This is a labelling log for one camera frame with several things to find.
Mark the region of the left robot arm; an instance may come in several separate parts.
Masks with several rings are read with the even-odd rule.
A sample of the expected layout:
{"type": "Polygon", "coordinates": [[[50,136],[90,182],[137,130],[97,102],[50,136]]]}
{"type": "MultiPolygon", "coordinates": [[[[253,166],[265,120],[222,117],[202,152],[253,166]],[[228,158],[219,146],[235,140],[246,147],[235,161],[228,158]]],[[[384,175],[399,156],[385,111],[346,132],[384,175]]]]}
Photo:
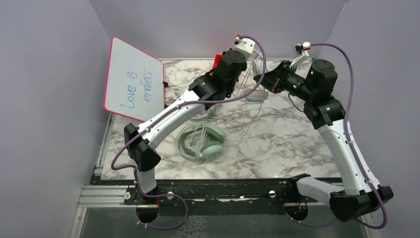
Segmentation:
{"type": "Polygon", "coordinates": [[[159,144],[184,122],[209,109],[213,104],[231,102],[234,86],[252,50],[234,48],[226,51],[218,65],[196,78],[174,103],[138,126],[129,123],[124,128],[125,148],[136,163],[135,176],[139,188],[137,197],[151,203],[156,196],[155,166],[161,157],[156,152],[159,144]]]}

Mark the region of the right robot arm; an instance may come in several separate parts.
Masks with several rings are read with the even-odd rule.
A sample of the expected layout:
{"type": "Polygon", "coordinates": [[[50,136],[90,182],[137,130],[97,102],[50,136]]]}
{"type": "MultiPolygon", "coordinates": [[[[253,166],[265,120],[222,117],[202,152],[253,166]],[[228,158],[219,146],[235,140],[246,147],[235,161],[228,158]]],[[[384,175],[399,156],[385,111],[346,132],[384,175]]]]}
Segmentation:
{"type": "Polygon", "coordinates": [[[293,202],[310,197],[327,205],[342,222],[379,209],[394,194],[372,174],[345,120],[345,109],[332,96],[338,78],[334,65],[324,59],[312,62],[306,77],[301,77],[290,61],[254,76],[254,81],[271,93],[286,91],[304,101],[304,114],[325,141],[336,161],[342,186],[332,185],[308,174],[287,181],[286,196],[293,202]]]}

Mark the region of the white headphones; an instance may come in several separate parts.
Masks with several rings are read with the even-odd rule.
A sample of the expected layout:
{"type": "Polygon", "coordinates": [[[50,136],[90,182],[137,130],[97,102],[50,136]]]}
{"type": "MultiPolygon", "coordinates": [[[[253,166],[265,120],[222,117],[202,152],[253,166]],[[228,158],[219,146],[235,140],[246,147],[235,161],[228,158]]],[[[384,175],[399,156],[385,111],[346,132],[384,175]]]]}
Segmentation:
{"type": "MultiPolygon", "coordinates": [[[[262,68],[263,68],[262,54],[256,53],[256,56],[251,61],[251,65],[248,67],[244,80],[241,84],[241,87],[240,87],[241,95],[245,95],[250,91],[250,89],[246,88],[246,84],[251,74],[254,76],[261,74],[262,68]]],[[[267,98],[268,98],[268,92],[265,89],[258,88],[252,93],[250,93],[247,97],[242,98],[241,101],[250,103],[250,104],[262,104],[267,98]]]]}

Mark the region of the green headphones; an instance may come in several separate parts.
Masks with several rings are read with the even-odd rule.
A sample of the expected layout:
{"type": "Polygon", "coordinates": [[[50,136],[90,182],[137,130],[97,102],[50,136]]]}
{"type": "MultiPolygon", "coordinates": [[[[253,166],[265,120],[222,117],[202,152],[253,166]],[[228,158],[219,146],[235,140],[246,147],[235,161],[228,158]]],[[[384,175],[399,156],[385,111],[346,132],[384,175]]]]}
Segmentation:
{"type": "Polygon", "coordinates": [[[213,161],[224,151],[227,134],[218,126],[195,122],[184,127],[176,138],[178,153],[190,161],[213,161]]]}

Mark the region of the grey white gaming headset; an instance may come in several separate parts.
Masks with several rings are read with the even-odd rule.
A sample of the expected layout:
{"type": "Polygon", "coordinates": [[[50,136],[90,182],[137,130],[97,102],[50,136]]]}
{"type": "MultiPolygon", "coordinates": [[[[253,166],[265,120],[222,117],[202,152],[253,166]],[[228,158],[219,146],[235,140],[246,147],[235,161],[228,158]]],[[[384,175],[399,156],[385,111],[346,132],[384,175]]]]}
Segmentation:
{"type": "Polygon", "coordinates": [[[217,105],[212,105],[208,110],[205,110],[201,114],[198,114],[190,119],[190,121],[199,122],[205,121],[212,118],[215,115],[215,111],[217,109],[217,105]]]}

